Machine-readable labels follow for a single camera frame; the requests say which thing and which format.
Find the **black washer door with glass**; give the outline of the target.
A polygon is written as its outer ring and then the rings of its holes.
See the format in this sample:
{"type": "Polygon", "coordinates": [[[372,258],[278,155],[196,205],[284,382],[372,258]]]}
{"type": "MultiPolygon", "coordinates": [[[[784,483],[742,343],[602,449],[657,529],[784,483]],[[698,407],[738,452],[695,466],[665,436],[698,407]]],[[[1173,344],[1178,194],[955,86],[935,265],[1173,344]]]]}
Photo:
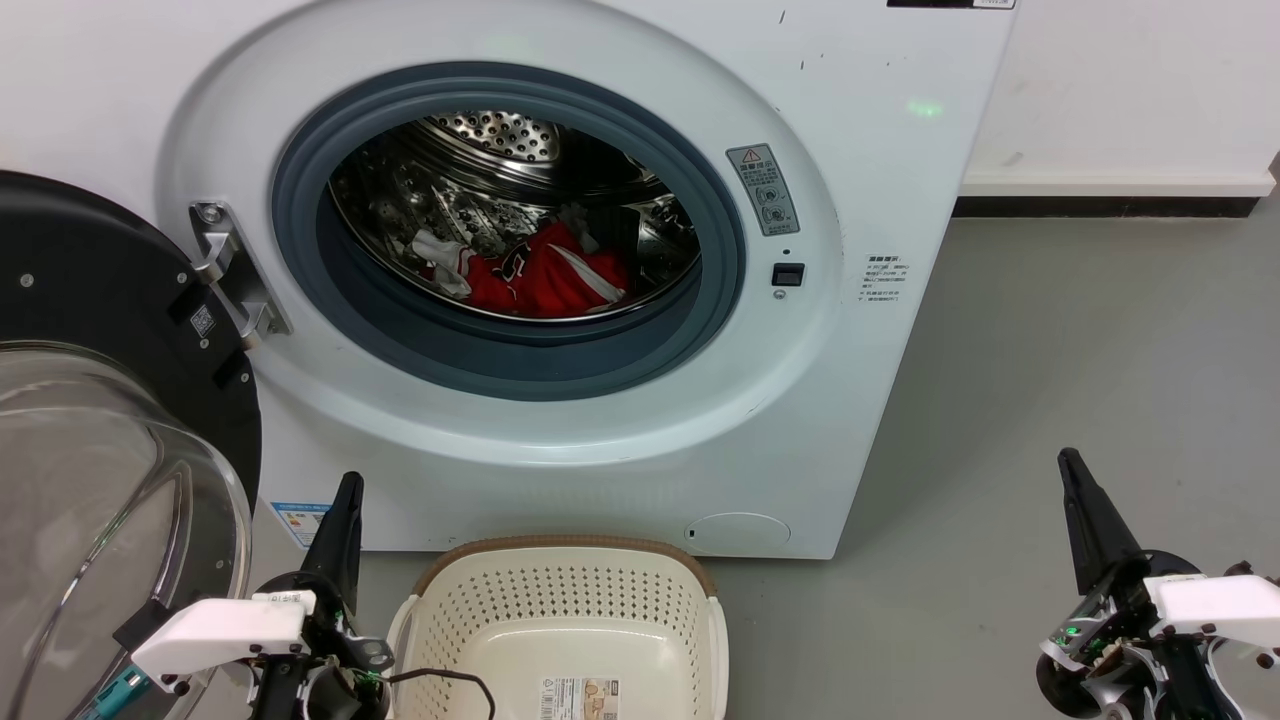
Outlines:
{"type": "MultiPolygon", "coordinates": [[[[150,600],[244,592],[261,447],[250,360],[187,256],[106,199],[0,170],[0,720],[76,720],[150,600]]],[[[211,679],[127,720],[187,720],[211,679]]]]}

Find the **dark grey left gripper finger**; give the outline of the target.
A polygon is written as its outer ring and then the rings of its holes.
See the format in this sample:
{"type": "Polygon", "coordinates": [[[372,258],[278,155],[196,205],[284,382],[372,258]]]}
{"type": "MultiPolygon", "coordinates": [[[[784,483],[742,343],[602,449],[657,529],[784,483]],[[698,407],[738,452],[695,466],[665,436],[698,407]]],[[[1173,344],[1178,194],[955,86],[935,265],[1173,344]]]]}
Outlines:
{"type": "Polygon", "coordinates": [[[357,609],[357,585],[362,542],[364,477],[347,471],[319,524],[303,562],[300,579],[325,602],[348,612],[357,609]]]}

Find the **round filter cover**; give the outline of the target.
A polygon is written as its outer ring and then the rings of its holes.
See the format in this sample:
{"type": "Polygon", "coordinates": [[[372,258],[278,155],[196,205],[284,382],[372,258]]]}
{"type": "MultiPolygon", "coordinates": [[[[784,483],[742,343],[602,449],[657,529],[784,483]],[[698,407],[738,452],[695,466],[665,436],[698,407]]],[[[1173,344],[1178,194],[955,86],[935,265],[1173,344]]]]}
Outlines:
{"type": "Polygon", "coordinates": [[[790,538],[788,525],[776,518],[718,512],[690,523],[684,542],[691,552],[704,556],[767,559],[774,557],[790,538]]]}

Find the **stainless steel washing machine drum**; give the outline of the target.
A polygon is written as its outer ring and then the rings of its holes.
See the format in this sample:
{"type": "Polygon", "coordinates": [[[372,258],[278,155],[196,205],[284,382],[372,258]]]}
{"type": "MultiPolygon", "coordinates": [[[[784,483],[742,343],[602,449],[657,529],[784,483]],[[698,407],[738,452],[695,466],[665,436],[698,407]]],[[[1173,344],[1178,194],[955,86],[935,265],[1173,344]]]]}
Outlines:
{"type": "Polygon", "coordinates": [[[498,320],[567,324],[614,316],[662,299],[696,266],[689,214],[660,178],[625,151],[568,126],[515,111],[424,117],[369,140],[329,181],[355,242],[384,270],[430,299],[498,320]],[[507,254],[557,222],[563,204],[588,210],[591,236],[628,269],[631,296],[611,310],[538,320],[448,299],[410,247],[420,231],[483,256],[507,254]]]}

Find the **red and white jersey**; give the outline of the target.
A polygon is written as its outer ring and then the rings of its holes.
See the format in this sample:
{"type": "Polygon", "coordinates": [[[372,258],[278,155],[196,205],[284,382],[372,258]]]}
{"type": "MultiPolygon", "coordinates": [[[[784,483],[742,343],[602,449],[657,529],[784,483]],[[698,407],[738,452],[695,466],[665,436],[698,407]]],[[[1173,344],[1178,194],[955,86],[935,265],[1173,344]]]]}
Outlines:
{"type": "Polygon", "coordinates": [[[429,284],[484,313],[568,320],[611,310],[631,296],[623,260],[563,220],[540,228],[499,258],[428,231],[420,231],[410,247],[426,263],[420,274],[429,284]]]}

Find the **cream perforated laundry basket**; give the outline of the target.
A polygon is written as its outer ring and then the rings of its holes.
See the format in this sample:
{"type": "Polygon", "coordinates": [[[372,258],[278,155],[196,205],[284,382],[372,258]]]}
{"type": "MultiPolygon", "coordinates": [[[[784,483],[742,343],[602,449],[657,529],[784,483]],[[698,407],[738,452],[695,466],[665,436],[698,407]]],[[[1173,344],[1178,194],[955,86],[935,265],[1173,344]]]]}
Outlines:
{"type": "Polygon", "coordinates": [[[398,609],[389,720],[538,720],[548,676],[622,683],[620,720],[726,720],[710,573],[649,539],[521,536],[442,555],[398,609]]]}

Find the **grey-white cloth piece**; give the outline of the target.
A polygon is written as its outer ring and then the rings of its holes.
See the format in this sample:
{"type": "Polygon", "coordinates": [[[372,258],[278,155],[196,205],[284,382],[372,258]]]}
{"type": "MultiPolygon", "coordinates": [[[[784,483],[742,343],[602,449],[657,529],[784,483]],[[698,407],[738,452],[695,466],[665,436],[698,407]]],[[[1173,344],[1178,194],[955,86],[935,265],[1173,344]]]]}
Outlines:
{"type": "Polygon", "coordinates": [[[584,252],[595,254],[600,251],[602,246],[591,234],[588,210],[584,206],[577,202],[563,204],[559,206],[556,217],[566,224],[584,252]]]}

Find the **paper product label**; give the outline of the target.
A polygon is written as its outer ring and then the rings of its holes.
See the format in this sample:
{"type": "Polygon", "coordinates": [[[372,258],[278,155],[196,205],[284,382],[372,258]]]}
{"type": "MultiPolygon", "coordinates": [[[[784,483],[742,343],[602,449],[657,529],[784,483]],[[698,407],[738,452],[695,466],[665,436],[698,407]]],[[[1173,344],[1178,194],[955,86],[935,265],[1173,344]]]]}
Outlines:
{"type": "Polygon", "coordinates": [[[538,720],[620,720],[621,691],[618,678],[543,678],[538,720]]]}

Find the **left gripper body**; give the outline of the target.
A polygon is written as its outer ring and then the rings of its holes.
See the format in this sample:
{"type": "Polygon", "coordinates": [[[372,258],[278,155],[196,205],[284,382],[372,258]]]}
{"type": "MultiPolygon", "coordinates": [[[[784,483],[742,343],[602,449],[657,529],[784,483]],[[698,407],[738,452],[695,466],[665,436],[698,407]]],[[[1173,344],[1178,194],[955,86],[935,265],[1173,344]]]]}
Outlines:
{"type": "Polygon", "coordinates": [[[311,591],[316,603],[288,650],[252,652],[250,720],[389,720],[390,696],[378,674],[389,667],[390,651],[355,629],[357,584],[357,570],[301,570],[259,587],[311,591]]]}

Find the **grey warning sticker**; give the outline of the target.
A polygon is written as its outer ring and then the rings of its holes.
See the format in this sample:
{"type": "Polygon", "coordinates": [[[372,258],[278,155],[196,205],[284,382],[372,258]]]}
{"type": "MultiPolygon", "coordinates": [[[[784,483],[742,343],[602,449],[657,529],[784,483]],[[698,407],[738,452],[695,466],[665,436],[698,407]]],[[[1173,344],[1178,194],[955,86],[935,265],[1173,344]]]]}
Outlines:
{"type": "Polygon", "coordinates": [[[724,155],[739,177],[765,237],[801,231],[785,174],[768,143],[727,149],[724,155]]]}

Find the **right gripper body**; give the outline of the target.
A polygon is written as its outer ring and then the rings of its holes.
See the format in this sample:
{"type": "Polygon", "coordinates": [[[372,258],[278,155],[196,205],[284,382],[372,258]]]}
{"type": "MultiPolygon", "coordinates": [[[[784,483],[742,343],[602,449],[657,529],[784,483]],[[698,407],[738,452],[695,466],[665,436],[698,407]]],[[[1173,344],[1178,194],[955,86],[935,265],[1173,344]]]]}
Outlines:
{"type": "Polygon", "coordinates": [[[1042,643],[1036,682],[1074,720],[1245,720],[1224,689],[1210,630],[1158,620],[1149,580],[1189,579],[1196,566],[1164,551],[1073,550],[1080,603],[1042,643]]]}

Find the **silver metal door hinge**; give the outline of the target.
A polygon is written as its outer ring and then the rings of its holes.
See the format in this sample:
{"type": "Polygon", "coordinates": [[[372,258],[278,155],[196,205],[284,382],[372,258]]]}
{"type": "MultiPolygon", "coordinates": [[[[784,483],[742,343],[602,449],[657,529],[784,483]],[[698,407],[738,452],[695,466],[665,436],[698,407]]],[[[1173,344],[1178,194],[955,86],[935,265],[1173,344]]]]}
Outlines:
{"type": "Polygon", "coordinates": [[[265,279],[230,206],[196,201],[189,223],[200,247],[193,268],[227,307],[241,343],[261,345],[269,336],[288,336],[293,324],[265,279]]]}

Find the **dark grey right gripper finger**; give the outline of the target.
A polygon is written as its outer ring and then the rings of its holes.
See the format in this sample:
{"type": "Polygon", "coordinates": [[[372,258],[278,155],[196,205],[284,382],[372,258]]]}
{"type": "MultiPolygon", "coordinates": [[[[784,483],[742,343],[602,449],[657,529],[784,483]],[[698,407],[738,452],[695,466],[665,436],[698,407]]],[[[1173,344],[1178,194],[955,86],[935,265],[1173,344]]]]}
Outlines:
{"type": "Polygon", "coordinates": [[[1102,589],[1138,597],[1148,568],[1143,548],[1076,448],[1062,448],[1057,464],[1079,594],[1102,589]]]}

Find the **white front-load washing machine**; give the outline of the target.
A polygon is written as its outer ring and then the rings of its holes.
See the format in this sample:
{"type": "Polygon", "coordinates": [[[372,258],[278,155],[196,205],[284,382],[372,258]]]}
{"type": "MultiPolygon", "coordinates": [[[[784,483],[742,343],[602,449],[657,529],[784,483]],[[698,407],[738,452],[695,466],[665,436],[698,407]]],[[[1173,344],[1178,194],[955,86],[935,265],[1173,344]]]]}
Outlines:
{"type": "Polygon", "coordinates": [[[365,479],[364,546],[600,533],[690,553],[718,512],[835,555],[934,264],[1018,0],[0,0],[0,170],[133,213],[193,266],[188,206],[230,206],[293,324],[243,350],[256,500],[365,479]],[[294,135],[348,88],[485,61],[618,94],[685,137],[740,213],[728,320],[675,369],[590,398],[435,386],[308,300],[275,237],[294,135]],[[765,237],[724,151],[768,143],[801,224],[765,237]],[[776,263],[804,284],[771,286],[776,263]]]}

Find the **blue and white energy sticker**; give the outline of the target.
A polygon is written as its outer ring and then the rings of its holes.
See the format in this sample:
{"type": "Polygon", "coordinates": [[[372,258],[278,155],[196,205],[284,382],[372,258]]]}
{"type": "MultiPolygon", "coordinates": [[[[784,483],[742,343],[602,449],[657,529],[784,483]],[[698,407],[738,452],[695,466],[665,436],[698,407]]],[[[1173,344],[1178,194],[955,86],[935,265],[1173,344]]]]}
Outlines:
{"type": "Polygon", "coordinates": [[[270,509],[302,550],[311,547],[330,507],[329,503],[270,502],[270,509]]]}

